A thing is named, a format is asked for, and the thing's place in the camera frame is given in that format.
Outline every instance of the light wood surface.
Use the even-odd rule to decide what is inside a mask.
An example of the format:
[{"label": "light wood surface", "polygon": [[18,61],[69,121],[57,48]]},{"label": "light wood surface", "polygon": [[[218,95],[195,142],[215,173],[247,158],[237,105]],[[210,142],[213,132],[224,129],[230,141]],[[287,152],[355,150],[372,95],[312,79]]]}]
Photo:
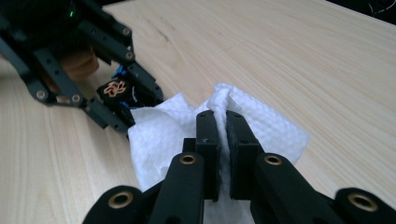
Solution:
[{"label": "light wood surface", "polygon": [[[320,0],[151,0],[107,7],[166,98],[192,105],[228,82],[311,134],[298,170],[333,197],[371,191],[396,207],[396,27]],[[80,83],[93,90],[116,67]],[[129,143],[82,111],[35,101],[0,60],[1,223],[80,223],[135,185]]]}]

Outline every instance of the screw hole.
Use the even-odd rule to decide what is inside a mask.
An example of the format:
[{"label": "screw hole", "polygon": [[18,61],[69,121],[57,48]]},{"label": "screw hole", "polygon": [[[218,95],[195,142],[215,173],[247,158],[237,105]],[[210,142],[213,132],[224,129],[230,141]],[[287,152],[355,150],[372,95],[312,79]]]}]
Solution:
[{"label": "screw hole", "polygon": [[375,201],[365,195],[351,193],[347,196],[347,198],[353,205],[366,212],[375,212],[378,210],[378,205],[375,203]]},{"label": "screw hole", "polygon": [[119,209],[127,206],[132,202],[134,195],[130,191],[122,191],[114,194],[108,200],[108,206],[114,209]]},{"label": "screw hole", "polygon": [[188,155],[188,156],[183,156],[180,158],[180,162],[186,165],[190,165],[195,163],[195,157]]},{"label": "screw hole", "polygon": [[282,164],[282,160],[277,156],[266,156],[265,161],[271,165],[280,165]]}]

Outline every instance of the paper towel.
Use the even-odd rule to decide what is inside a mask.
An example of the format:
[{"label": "paper towel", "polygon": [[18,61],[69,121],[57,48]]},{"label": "paper towel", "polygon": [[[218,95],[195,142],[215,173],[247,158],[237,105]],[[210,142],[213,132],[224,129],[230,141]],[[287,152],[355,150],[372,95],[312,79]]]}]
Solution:
[{"label": "paper towel", "polygon": [[172,158],[182,151],[183,139],[195,137],[195,117],[214,111],[221,146],[219,201],[205,201],[204,223],[254,223],[249,202],[234,201],[230,192],[230,149],[228,148],[226,111],[242,114],[266,152],[280,154],[297,162],[309,134],[270,106],[229,84],[215,86],[213,95],[194,108],[181,93],[157,105],[132,110],[136,125],[129,129],[132,161],[139,183],[145,191],[162,181]]}]

